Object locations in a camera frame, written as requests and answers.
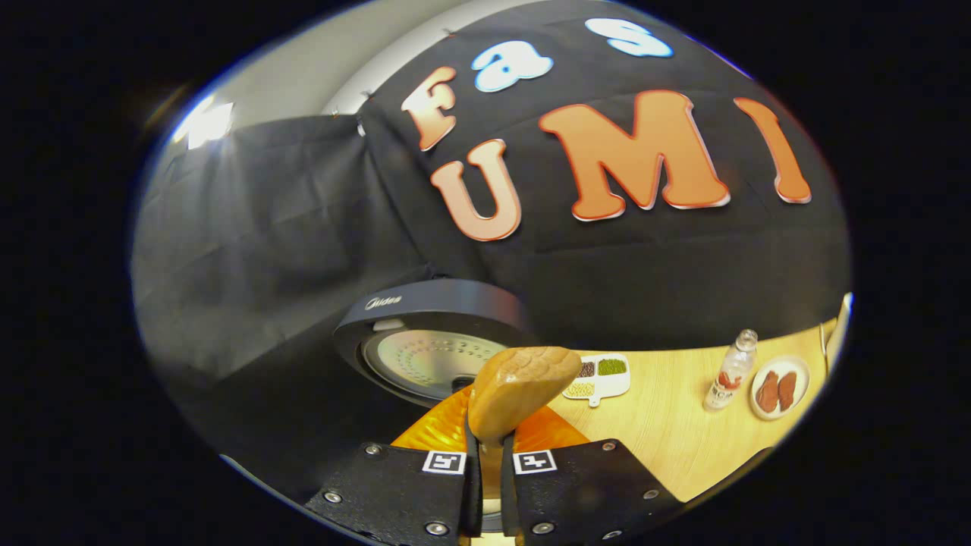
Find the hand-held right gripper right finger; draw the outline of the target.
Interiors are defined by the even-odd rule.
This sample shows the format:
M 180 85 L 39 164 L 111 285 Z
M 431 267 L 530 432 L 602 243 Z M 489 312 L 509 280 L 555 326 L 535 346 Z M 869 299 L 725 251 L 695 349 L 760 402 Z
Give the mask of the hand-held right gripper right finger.
M 502 525 L 517 545 L 624 545 L 684 512 L 620 439 L 589 440 L 547 407 L 503 447 Z

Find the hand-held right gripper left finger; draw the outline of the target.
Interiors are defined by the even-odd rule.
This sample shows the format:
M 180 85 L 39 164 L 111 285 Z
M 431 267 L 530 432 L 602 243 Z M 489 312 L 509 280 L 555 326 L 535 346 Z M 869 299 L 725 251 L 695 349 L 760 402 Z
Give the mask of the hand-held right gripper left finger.
M 304 509 L 368 545 L 467 545 L 482 531 L 478 443 L 461 388 L 395 442 L 365 442 L 322 480 Z

